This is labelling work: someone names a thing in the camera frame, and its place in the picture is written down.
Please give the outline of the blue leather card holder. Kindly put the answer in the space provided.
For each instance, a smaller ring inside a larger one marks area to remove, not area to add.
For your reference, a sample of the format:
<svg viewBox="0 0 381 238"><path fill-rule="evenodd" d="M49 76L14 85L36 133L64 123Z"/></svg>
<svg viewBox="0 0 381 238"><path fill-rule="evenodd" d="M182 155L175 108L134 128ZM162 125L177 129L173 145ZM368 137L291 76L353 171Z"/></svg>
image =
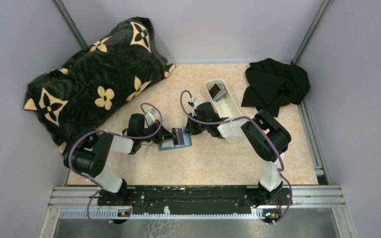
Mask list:
<svg viewBox="0 0 381 238"><path fill-rule="evenodd" d="M191 135L186 132L184 127L176 127L168 130L173 137L169 137L158 144L159 151L180 149L192 146Z"/></svg>

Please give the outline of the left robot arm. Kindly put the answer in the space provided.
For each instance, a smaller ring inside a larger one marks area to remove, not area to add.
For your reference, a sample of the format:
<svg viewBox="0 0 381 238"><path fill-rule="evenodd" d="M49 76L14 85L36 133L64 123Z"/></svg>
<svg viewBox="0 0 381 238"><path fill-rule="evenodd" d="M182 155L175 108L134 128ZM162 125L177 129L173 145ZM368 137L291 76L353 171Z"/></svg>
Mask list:
<svg viewBox="0 0 381 238"><path fill-rule="evenodd" d="M155 119L152 113L131 115L128 128L123 132L132 138L101 131L83 139L79 136L77 139L80 142L74 143L76 146L71 145L64 150L63 164L73 172L77 171L91 179L104 191L125 195L127 182L106 165L109 153L133 155L141 148L143 142L160 144L177 137L168 131L160 120Z"/></svg>

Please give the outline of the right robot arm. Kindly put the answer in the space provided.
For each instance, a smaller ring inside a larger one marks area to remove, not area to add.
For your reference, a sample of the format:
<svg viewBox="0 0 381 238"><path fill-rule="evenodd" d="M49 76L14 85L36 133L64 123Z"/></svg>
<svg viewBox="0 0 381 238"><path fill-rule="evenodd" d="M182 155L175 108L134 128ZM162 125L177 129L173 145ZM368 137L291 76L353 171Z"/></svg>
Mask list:
<svg viewBox="0 0 381 238"><path fill-rule="evenodd" d="M283 185L283 154L292 138L290 133L266 110L248 117L221 118L210 102L191 99L192 112L187 114L186 132L198 135L207 131L220 139L246 138L257 155L263 159L260 186L267 192L276 192Z"/></svg>

